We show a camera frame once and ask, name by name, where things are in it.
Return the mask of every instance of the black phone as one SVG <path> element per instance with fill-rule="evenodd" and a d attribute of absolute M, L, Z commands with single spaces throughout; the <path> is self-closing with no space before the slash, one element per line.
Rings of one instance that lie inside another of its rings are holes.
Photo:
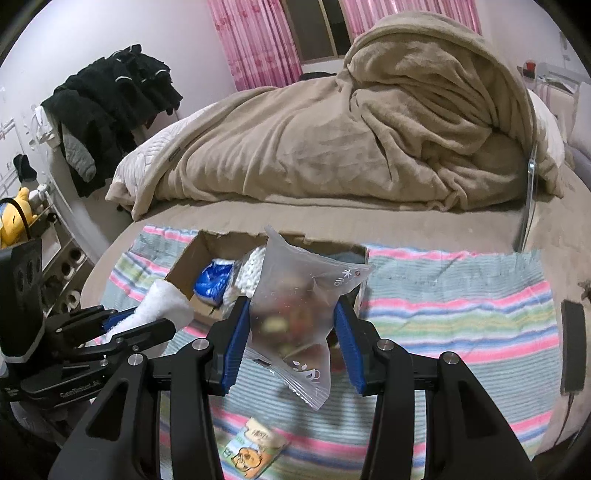
<path fill-rule="evenodd" d="M 585 312 L 580 303 L 564 300 L 562 311 L 562 394 L 579 393 L 585 382 L 587 333 Z"/>

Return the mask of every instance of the plastic bag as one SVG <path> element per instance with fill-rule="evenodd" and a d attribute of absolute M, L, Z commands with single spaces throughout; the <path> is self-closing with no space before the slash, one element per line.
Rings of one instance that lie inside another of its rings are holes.
<path fill-rule="evenodd" d="M 318 410 L 330 393 L 326 336 L 334 326 L 336 303 L 372 268 L 310 253 L 269 227 L 265 231 L 269 240 L 250 305 L 246 356 L 272 369 Z"/>
<path fill-rule="evenodd" d="M 219 307 L 222 304 L 226 286 L 232 278 L 234 262 L 232 260 L 223 260 L 217 258 L 213 260 L 205 270 L 201 272 L 193 292 L 201 301 L 213 307 Z"/>
<path fill-rule="evenodd" d="M 222 316 L 228 318 L 234 303 L 240 295 L 252 298 L 261 278 L 262 262 L 265 258 L 265 247 L 256 247 L 248 252 L 242 260 L 234 262 L 232 278 L 223 294 Z"/>

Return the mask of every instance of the blue gripper pad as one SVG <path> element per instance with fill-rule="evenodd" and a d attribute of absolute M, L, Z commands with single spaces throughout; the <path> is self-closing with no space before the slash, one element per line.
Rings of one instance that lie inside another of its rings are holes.
<path fill-rule="evenodd" d="M 356 388 L 357 393 L 362 395 L 367 386 L 363 374 L 363 356 L 355 340 L 353 329 L 349 324 L 349 318 L 345 313 L 341 300 L 335 307 L 335 331 L 349 373 L 349 381 Z"/>
<path fill-rule="evenodd" d="M 230 387 L 236 383 L 240 364 L 242 363 L 242 355 L 244 354 L 246 341 L 248 340 L 248 334 L 251 331 L 251 317 L 249 314 L 250 304 L 250 299 L 246 300 L 244 303 L 238 322 L 234 328 L 234 333 L 232 334 L 228 348 L 224 353 L 223 373 L 220 385 L 225 393 L 228 393 Z"/>
<path fill-rule="evenodd" d="M 108 332 L 115 325 L 117 325 L 118 323 L 121 323 L 123 320 L 125 320 L 133 312 L 135 312 L 135 307 L 133 307 L 132 309 L 129 309 L 129 310 L 124 310 L 122 312 L 114 313 L 113 315 L 111 315 L 109 318 L 107 318 L 103 322 L 103 330 L 105 332 Z"/>

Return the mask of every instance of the blue plastic bag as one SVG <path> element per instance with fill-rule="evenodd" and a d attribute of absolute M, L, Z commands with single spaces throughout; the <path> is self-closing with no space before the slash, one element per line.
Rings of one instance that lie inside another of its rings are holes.
<path fill-rule="evenodd" d="M 193 287 L 195 295 L 208 305 L 219 307 L 233 268 L 234 262 L 231 260 L 213 260 L 195 282 Z"/>

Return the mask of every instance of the snack package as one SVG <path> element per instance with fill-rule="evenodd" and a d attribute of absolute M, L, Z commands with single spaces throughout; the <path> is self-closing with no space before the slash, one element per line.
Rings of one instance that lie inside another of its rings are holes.
<path fill-rule="evenodd" d="M 335 323 L 336 303 L 372 268 L 313 254 L 269 227 L 265 231 L 269 240 L 250 305 L 245 356 L 270 368 L 318 410 L 330 393 L 326 337 Z"/>
<path fill-rule="evenodd" d="M 287 443 L 281 435 L 251 418 L 226 445 L 221 457 L 244 478 L 258 478 Z"/>

